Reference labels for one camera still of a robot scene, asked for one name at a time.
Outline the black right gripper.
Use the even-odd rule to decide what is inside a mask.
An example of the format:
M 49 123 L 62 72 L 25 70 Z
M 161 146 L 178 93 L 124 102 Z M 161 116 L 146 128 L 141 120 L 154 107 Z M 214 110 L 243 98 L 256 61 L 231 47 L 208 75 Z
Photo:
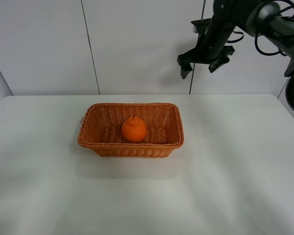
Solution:
M 215 0 L 213 16 L 205 24 L 204 33 L 200 34 L 200 41 L 196 47 L 181 54 L 177 62 L 181 68 L 180 75 L 185 79 L 193 70 L 191 63 L 209 65 L 209 71 L 215 72 L 229 62 L 229 58 L 222 51 L 234 28 L 242 23 L 244 0 Z

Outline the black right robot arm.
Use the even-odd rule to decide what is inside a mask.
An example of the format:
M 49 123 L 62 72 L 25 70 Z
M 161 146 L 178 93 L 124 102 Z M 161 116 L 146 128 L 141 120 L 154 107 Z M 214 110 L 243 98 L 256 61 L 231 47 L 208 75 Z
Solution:
M 212 18 L 192 22 L 199 38 L 195 48 L 177 59 L 182 78 L 193 70 L 192 63 L 208 64 L 210 72 L 228 63 L 228 57 L 235 51 L 229 37 L 238 27 L 239 34 L 254 37 L 260 54 L 290 58 L 284 73 L 289 78 L 285 96 L 294 110 L 294 3 L 286 3 L 288 7 L 281 9 L 275 0 L 214 1 Z

